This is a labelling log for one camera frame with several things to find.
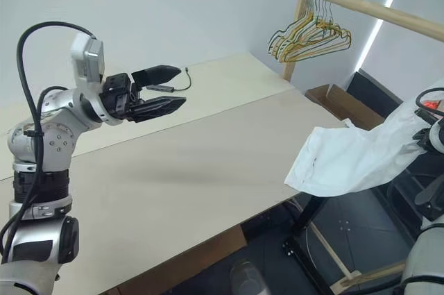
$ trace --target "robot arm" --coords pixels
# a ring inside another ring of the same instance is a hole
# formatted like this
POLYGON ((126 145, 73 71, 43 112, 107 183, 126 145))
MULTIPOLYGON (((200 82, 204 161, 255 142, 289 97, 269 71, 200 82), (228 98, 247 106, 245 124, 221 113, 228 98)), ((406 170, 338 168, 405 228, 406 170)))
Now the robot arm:
POLYGON ((103 81, 103 43, 85 34, 76 36, 71 57, 76 88, 48 94, 42 103, 44 154, 36 193, 32 191, 37 171, 34 118, 16 125, 8 136, 8 146, 15 157, 15 196, 9 206, 10 217, 21 210, 28 195, 34 197, 23 213, 22 220, 26 222, 19 223, 13 234, 9 251, 6 247, 2 250, 0 294, 50 295, 61 266, 77 256, 79 225, 67 213, 72 205, 69 166, 80 134, 97 129, 102 123, 118 125, 123 120, 137 123, 161 117, 186 101, 173 96, 147 101, 140 97, 143 86, 153 81, 165 83, 179 74, 176 67, 139 71, 133 74, 134 83, 126 73, 103 81))

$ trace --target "floor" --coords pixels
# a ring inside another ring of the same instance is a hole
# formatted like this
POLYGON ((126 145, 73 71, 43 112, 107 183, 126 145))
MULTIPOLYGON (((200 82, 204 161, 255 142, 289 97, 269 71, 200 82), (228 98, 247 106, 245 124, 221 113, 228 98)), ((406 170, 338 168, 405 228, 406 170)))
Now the floor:
MULTIPOLYGON (((307 198, 298 196, 302 204, 306 203, 307 198)), ((401 236, 369 190, 329 199, 314 223, 351 271, 357 269, 365 273, 396 263, 405 259, 410 251, 411 245, 401 236)), ((229 295, 230 269, 233 264, 242 260, 255 264, 272 295, 316 294, 297 263, 282 250, 282 243, 289 236, 290 226, 289 211, 281 205, 255 217, 243 225, 248 240, 245 248, 166 294, 229 295)), ((314 264, 327 283, 332 284, 342 278, 341 271, 311 230, 299 238, 304 248, 307 248, 306 239, 314 264)), ((377 285, 391 278, 366 283, 360 287, 363 289, 377 285)), ((391 290, 374 294, 389 295, 391 290)))

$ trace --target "wooden table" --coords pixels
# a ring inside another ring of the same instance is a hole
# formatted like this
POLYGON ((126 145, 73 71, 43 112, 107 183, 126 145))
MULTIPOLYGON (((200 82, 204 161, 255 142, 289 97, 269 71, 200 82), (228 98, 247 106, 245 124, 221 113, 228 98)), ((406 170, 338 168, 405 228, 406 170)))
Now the wooden table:
POLYGON ((294 196, 283 181, 315 126, 339 121, 292 89, 74 158, 80 253, 54 294, 104 292, 294 196))

